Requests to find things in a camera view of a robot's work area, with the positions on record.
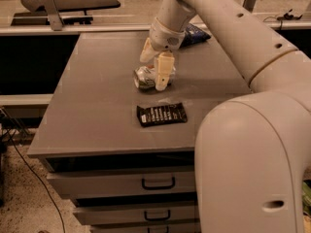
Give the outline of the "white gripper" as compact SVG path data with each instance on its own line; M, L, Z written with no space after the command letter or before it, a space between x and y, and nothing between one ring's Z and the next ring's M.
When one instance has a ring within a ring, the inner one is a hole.
M178 25L178 28L171 29L164 25L157 17L154 19L146 39L145 45L140 54L142 63L149 62L159 51L163 51L155 58L155 89L163 91L169 82L173 71L175 58L171 51L177 50L185 38L186 25Z

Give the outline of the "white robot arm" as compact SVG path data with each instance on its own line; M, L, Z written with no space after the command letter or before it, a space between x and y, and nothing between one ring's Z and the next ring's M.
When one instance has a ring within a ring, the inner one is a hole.
M202 233L304 233L311 164L309 57L234 0L163 0L143 62L176 50L199 16L251 92L201 122L194 170Z

